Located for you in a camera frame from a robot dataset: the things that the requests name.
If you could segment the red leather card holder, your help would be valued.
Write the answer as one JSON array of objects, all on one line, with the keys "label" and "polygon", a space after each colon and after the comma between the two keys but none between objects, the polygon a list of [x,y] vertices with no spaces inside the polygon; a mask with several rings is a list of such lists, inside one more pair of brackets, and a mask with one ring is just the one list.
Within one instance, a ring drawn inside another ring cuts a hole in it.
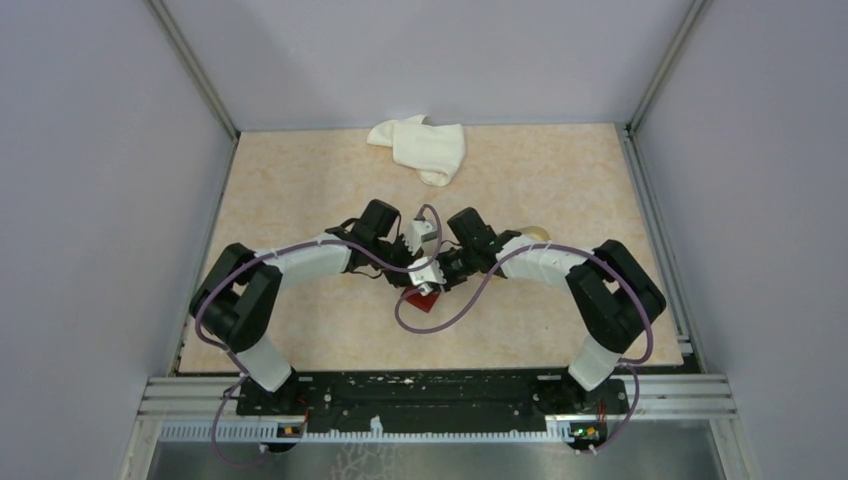
[{"label": "red leather card holder", "polygon": [[422,312],[429,313],[439,300],[439,297],[440,293],[438,291],[424,294],[418,288],[409,287],[404,290],[400,299]]}]

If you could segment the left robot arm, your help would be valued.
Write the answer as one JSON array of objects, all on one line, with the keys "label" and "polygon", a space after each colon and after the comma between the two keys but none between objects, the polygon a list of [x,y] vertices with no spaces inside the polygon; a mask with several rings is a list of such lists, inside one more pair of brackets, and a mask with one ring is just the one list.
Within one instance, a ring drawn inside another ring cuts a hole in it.
[{"label": "left robot arm", "polygon": [[195,334],[261,388],[264,405],[288,413],[300,399],[297,374],[267,333],[279,293],[364,266],[406,287],[423,245],[440,237],[437,218],[418,214],[403,224],[395,207],[374,199],[359,216],[301,243],[265,250],[232,243],[192,297]]}]

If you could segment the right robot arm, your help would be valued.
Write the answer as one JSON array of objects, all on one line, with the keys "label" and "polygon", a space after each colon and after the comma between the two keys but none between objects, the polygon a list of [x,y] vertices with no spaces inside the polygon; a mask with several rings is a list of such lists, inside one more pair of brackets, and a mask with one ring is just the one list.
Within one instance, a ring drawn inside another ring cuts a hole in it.
[{"label": "right robot arm", "polygon": [[543,240],[527,230],[500,233],[472,207],[451,217],[456,247],[436,256],[447,292],[474,274],[536,281],[571,294],[587,337],[568,367],[563,398],[576,412],[590,411],[602,398],[601,384],[640,337],[645,358],[653,352],[653,322],[667,300],[627,247],[613,239],[590,250]]}]

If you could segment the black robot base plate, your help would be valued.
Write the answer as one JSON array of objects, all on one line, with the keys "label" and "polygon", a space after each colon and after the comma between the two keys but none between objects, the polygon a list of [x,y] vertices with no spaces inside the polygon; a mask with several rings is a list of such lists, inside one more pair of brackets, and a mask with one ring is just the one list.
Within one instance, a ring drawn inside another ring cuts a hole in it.
[{"label": "black robot base plate", "polygon": [[549,415],[607,422],[630,408],[622,380],[585,391],[565,368],[296,374],[275,394],[246,381],[237,413],[304,415],[309,433],[364,432],[378,418],[392,434],[486,434],[539,432]]}]

